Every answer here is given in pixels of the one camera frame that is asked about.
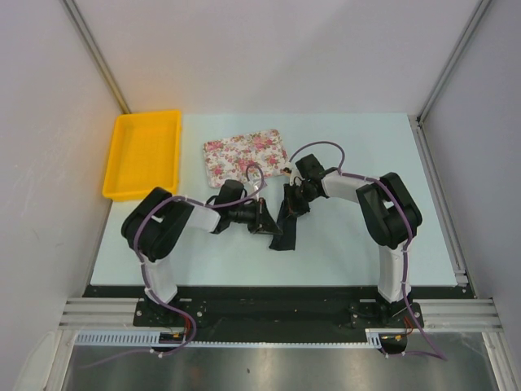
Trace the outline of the right aluminium frame post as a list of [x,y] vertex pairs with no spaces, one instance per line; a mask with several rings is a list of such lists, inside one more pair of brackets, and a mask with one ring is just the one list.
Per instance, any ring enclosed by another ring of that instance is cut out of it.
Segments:
[[425,123],[431,110],[434,108],[445,87],[448,85],[450,77],[469,48],[471,41],[476,35],[485,16],[494,3],[495,1],[493,0],[479,0],[476,3],[475,8],[471,12],[468,21],[464,25],[464,28],[456,41],[456,44],[445,61],[440,75],[437,77],[434,86],[431,88],[424,104],[416,115],[416,121],[419,125]]

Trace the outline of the left aluminium frame post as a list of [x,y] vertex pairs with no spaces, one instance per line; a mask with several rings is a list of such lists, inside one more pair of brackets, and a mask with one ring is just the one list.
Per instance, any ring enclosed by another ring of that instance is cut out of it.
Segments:
[[123,91],[121,90],[109,63],[103,55],[103,52],[77,2],[74,0],[60,0],[59,3],[69,18],[73,28],[76,30],[82,45],[91,58],[99,76],[103,80],[120,112],[122,114],[130,114],[131,110],[124,97]]

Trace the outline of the aluminium frame post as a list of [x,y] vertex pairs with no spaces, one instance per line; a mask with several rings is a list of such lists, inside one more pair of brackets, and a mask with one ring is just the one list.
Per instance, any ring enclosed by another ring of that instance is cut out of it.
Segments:
[[91,58],[99,76],[103,80],[120,112],[122,114],[130,114],[131,110],[124,97],[123,91],[121,90],[109,63],[103,55],[103,52],[77,2],[74,0],[60,0],[59,3],[69,18],[73,28],[76,30],[82,45]]
[[471,41],[476,35],[485,16],[494,3],[495,1],[493,0],[479,0],[476,3],[475,8],[471,12],[468,21],[464,25],[464,28],[456,41],[456,44],[445,61],[440,75],[437,77],[434,86],[431,88],[424,104],[416,115],[416,121],[419,125],[425,123],[431,110],[434,108],[445,87],[448,85],[450,77],[469,48]]

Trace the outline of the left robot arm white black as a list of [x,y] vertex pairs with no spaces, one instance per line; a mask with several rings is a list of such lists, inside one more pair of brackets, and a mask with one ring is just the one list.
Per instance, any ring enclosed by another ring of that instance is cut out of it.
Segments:
[[241,182],[227,179],[219,193],[204,204],[156,187],[125,219],[121,234],[138,256],[145,294],[154,302],[151,315],[160,324],[171,325],[178,316],[187,325],[194,322],[191,315],[172,301],[177,295],[177,285],[166,259],[183,231],[195,228],[217,235],[238,223],[254,235],[282,235],[265,199],[258,196],[261,189],[258,184],[253,193],[248,193]]

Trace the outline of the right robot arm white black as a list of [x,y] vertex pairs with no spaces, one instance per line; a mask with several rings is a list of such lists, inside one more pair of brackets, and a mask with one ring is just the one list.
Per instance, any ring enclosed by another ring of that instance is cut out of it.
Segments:
[[374,314],[385,327],[396,326],[411,308],[409,247],[422,225],[422,214],[401,177],[388,173],[379,178],[325,169],[315,155],[307,155],[285,169],[290,175],[283,187],[277,224],[282,234],[269,248],[296,249],[297,219],[310,212],[318,198],[356,203],[371,239],[379,246],[379,283]]

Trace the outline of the yellow plastic bin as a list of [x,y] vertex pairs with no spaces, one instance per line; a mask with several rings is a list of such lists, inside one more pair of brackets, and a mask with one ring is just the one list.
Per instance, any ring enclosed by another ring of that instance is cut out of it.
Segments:
[[155,187],[178,188],[182,112],[123,114],[116,118],[102,194],[115,201],[144,199]]

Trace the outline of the floral pattern tray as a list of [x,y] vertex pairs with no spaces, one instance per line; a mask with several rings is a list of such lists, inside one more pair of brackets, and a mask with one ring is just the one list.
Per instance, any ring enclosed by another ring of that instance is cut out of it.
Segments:
[[258,165],[265,178],[281,175],[288,162],[282,136],[275,129],[208,141],[203,157],[211,188],[221,187],[227,179],[245,183],[246,174],[260,178],[258,170],[248,168],[251,164]]

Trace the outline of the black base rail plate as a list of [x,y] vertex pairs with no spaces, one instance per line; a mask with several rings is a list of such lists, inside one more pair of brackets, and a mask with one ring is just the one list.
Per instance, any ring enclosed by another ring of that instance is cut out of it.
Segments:
[[[85,298],[135,298],[132,324],[162,327],[181,333],[188,329],[183,317],[148,299],[140,287],[93,286]],[[283,336],[290,339],[318,335],[338,340],[368,328],[396,329],[408,334],[423,323],[419,304],[381,322],[374,314],[375,288],[245,288],[181,286],[170,302],[193,317],[195,337]]]

